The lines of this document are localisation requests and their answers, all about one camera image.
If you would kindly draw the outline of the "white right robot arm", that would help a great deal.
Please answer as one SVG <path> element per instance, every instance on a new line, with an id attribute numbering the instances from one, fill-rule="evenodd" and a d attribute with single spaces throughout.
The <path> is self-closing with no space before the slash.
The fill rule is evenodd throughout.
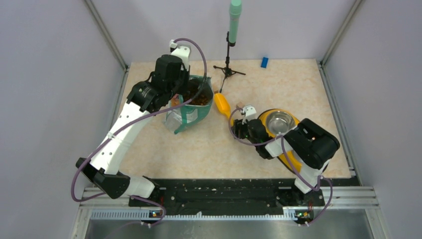
<path id="1" fill-rule="evenodd" d="M 292 199 L 298 205 L 305 205 L 312 199 L 311 191 L 319 190 L 321 174 L 340 148 L 334 135 L 308 118 L 283 136 L 271 137 L 259 119 L 236 119 L 230 132 L 264 159 L 285 157 L 297 175 Z"/>

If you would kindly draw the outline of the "green pet food bag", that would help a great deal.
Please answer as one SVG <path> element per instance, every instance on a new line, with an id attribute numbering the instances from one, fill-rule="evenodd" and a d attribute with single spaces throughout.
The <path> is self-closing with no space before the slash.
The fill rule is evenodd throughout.
<path id="1" fill-rule="evenodd" d="M 197 75 L 191 75 L 188 81 L 188 88 L 197 86 L 199 89 L 200 83 L 202 82 L 203 77 Z M 210 112 L 211 106 L 213 103 L 213 91 L 211 87 L 211 77 L 207 77 L 206 82 L 203 85 L 202 90 L 207 92 L 211 97 L 211 102 L 205 106 L 194 106 L 186 104 L 183 107 L 168 111 L 166 113 L 163 124 L 165 127 L 172 133 L 178 134 L 180 132 L 186 131 L 187 129 L 193 127 L 202 121 Z M 169 107 L 174 107 L 183 103 L 182 95 L 176 95 L 170 100 Z"/>

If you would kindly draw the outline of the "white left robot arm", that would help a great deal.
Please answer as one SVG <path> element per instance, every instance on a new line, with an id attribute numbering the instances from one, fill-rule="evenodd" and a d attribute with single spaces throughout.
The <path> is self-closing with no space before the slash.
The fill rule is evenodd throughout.
<path id="1" fill-rule="evenodd" d="M 176 94 L 187 90 L 189 57 L 182 53 L 165 54 L 156 60 L 155 69 L 145 81 L 136 83 L 127 96 L 117 121 L 101 145 L 77 167 L 103 193 L 116 199 L 123 195 L 140 196 L 148 206 L 159 201 L 159 192 L 145 177 L 120 172 L 120 165 L 140 131 Z"/>

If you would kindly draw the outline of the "yellow plastic scoop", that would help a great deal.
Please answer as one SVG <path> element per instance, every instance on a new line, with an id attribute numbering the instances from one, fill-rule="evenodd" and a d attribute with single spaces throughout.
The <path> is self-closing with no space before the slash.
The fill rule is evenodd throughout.
<path id="1" fill-rule="evenodd" d="M 222 93 L 214 94 L 213 100 L 218 111 L 228 119 L 229 126 L 233 126 L 233 119 L 230 116 L 232 113 L 231 107 L 225 96 Z"/>

